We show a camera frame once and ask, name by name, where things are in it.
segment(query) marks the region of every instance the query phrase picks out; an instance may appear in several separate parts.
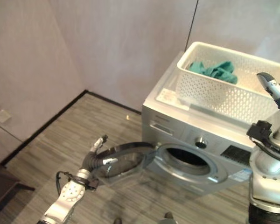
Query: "floor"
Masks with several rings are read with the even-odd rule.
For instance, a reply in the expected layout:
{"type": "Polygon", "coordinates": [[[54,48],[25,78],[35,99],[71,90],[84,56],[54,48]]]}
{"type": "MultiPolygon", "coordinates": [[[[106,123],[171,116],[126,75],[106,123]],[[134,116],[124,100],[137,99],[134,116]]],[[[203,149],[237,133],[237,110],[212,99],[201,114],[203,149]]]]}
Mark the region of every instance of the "floor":
{"type": "MultiPolygon", "coordinates": [[[[8,171],[36,188],[20,191],[0,213],[0,224],[35,224],[56,200],[55,174],[76,173],[90,143],[103,134],[105,147],[141,141],[141,116],[84,95],[46,128],[7,165],[8,171]]],[[[248,184],[197,196],[145,171],[124,188],[101,186],[88,192],[76,207],[70,224],[155,224],[171,211],[179,224],[244,224],[248,208],[248,184]]]]}

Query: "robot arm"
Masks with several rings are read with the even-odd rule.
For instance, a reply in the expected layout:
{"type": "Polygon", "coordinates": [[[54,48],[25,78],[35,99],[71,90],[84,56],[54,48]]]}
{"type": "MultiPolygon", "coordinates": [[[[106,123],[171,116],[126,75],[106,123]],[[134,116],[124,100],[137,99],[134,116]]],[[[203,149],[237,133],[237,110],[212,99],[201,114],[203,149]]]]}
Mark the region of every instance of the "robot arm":
{"type": "MultiPolygon", "coordinates": [[[[280,109],[280,85],[267,73],[257,76],[280,109]]],[[[256,144],[250,157],[249,224],[280,224],[280,127],[271,135],[271,126],[258,121],[247,132],[256,144]]]]}
{"type": "Polygon", "coordinates": [[[100,160],[96,152],[107,140],[107,136],[100,137],[85,156],[82,167],[72,180],[64,185],[58,199],[49,207],[37,224],[65,224],[72,215],[75,206],[83,198],[87,187],[97,180],[92,180],[91,171],[102,165],[114,163],[117,159],[100,160]]]}

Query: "laundry basket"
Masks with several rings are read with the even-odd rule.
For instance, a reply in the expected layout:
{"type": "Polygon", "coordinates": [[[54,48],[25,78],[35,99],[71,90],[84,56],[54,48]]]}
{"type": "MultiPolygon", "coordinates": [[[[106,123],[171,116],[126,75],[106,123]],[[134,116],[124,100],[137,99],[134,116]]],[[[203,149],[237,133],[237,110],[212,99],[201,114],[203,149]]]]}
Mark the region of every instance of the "laundry basket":
{"type": "Polygon", "coordinates": [[[179,77],[176,95],[184,104],[195,104],[247,124],[267,119],[278,110],[256,74],[267,72],[280,83],[280,63],[194,42],[177,63],[177,68],[179,77]],[[230,84],[189,71],[188,68],[194,61],[203,62],[205,67],[231,61],[235,67],[233,74],[238,77],[238,83],[230,84]]]}

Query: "green cloth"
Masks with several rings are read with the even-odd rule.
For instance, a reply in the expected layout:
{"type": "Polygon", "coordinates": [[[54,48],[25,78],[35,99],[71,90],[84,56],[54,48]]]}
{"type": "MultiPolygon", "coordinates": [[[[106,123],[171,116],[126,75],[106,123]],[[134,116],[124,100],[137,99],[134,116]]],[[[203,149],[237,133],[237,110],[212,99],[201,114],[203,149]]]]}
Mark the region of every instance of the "green cloth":
{"type": "Polygon", "coordinates": [[[189,67],[189,71],[236,84],[238,82],[238,77],[232,74],[233,70],[234,66],[230,61],[219,63],[207,69],[202,62],[193,62],[189,67]]]}

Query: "front-loading washing machine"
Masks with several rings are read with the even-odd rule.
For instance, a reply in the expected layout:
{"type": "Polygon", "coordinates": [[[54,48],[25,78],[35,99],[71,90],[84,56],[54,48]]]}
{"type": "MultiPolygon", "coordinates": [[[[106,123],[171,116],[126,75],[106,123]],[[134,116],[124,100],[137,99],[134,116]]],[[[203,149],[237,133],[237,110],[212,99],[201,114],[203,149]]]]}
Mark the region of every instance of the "front-loading washing machine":
{"type": "Polygon", "coordinates": [[[199,195],[249,179],[254,148],[246,135],[250,125],[181,102],[175,93],[176,64],[181,56],[172,62],[143,104],[142,142],[109,148],[98,155],[117,158],[116,163],[94,172],[105,184],[124,183],[144,168],[199,195]]]}

